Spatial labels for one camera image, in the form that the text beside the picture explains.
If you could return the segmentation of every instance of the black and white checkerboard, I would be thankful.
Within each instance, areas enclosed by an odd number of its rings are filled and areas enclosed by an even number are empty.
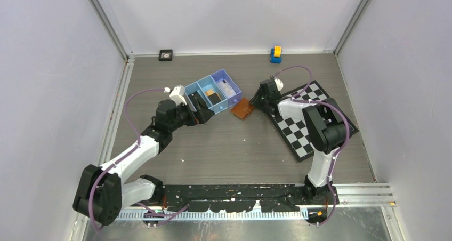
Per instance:
[[[283,96],[294,95],[303,89],[304,85],[284,93]],[[324,100],[328,98],[328,94],[323,90],[323,88],[313,81],[311,85],[299,96],[295,98],[300,98],[303,100]],[[272,124],[278,130],[281,137],[286,142],[289,149],[292,151],[295,159],[301,162],[314,155],[314,148],[311,144],[311,140],[308,135],[308,129],[304,121],[299,119],[294,119],[290,117],[280,117],[275,115],[269,115]],[[356,127],[350,123],[350,131],[356,133]]]

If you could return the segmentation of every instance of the blue plastic tray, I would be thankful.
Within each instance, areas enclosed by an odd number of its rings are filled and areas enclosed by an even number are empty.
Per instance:
[[[205,92],[209,89],[213,89],[215,93],[220,97],[220,102],[212,104],[208,99]],[[234,106],[241,100],[241,90],[237,87],[236,83],[226,73],[224,69],[208,75],[185,88],[185,93],[190,95],[194,92],[198,92],[201,97],[206,101],[210,110],[213,110],[215,114],[222,112],[223,110]]]

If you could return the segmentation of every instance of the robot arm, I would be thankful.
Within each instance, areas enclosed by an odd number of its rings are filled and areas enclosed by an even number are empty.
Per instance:
[[[293,101],[291,97],[282,97],[280,93],[282,87],[282,81],[275,77],[260,82],[260,87],[250,100],[250,104],[265,113],[295,118],[306,123],[314,146],[311,170],[305,177],[303,187],[305,198],[310,201],[316,195],[328,191],[328,170],[333,153],[345,141],[346,127],[342,118],[324,105],[300,103]],[[323,101],[340,109],[333,98]]]
[[[164,196],[163,183],[149,175],[124,184],[125,181],[146,161],[162,152],[172,140],[172,133],[179,127],[193,126],[207,122],[214,112],[209,110],[201,97],[188,98],[185,87],[176,86],[170,93],[170,100],[162,100],[157,107],[152,123],[141,133],[138,147],[132,144],[114,159],[100,165],[87,166],[80,178],[72,207],[88,216],[88,199],[94,181],[102,171],[114,165],[96,187],[93,199],[93,213],[97,222],[104,226],[111,224],[122,208],[143,200],[159,202]],[[127,153],[130,155],[116,165],[115,162]]]

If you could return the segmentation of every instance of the orange flat object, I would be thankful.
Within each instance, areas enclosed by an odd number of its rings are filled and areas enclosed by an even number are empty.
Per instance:
[[[238,104],[236,104],[232,109],[231,112],[236,115],[240,119],[247,118],[251,112],[253,111],[254,107],[249,104],[248,99],[242,98]]]

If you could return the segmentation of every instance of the yellow block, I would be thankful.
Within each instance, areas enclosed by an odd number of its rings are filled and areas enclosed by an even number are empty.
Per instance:
[[[275,46],[275,57],[281,57],[281,46]]]

